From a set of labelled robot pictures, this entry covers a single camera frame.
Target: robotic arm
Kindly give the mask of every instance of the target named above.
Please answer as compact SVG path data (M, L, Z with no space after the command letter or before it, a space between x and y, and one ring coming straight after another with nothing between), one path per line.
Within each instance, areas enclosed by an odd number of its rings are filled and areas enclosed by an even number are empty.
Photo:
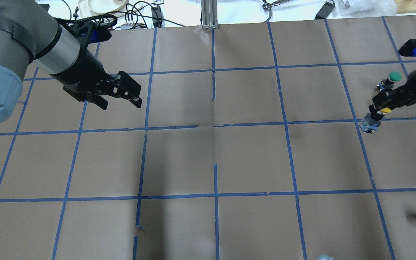
M416 57L416 40L406 42L398 53L405 57ZM400 79L399 73L392 72L387 79L378 84L380 92L373 97L373 105L368 107L370 113L360 122L360 128L364 132L373 133L376 131L381 125L380 120L391 110L416 104L416 70L409 74L406 84L393 89L394 83Z
M115 76L87 50L89 43L107 41L112 23L94 22L102 16L75 21L55 19L33 0L0 0L0 122L8 119L22 92L22 81L32 61L64 84L79 102L106 109L101 95L142 105L140 85L124 71Z

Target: wooden board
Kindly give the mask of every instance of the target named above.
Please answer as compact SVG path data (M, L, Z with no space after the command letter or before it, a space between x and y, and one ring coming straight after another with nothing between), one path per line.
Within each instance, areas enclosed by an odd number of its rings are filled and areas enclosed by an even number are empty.
M394 0L398 13L416 13L416 0Z

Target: metal post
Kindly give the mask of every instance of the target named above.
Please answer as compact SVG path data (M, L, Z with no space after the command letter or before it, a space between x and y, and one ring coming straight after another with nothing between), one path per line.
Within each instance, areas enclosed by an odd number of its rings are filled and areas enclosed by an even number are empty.
M217 0L201 0L201 26L204 29L219 28Z

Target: white floor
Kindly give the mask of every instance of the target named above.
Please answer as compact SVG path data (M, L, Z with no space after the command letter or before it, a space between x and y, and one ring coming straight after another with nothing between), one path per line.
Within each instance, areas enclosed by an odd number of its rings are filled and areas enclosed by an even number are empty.
M88 0L66 0L74 12L79 2ZM66 5L60 0L37 0L38 3L48 3L51 5L49 13L54 17L68 18L69 12ZM292 0L289 3L273 7L273 17L271 22L277 21L298 21L313 20L317 12L324 5L325 0ZM261 0L218 0L218 21L219 23L259 23L264 22L268 13L264 12ZM201 4L200 0L165 0L161 6L165 19L181 23L186 26L200 24ZM150 7L146 7L142 12L145 16L151 16ZM335 7L329 18L348 18L341 16L338 8ZM146 18L147 23L152 23L151 18ZM121 17L118 25L124 23ZM165 22L165 27L177 27Z

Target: white plastic bag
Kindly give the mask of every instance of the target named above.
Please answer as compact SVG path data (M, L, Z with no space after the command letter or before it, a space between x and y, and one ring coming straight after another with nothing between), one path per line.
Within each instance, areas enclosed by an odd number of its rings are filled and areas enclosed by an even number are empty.
M345 17L393 16L398 12L394 0L337 0L340 15Z

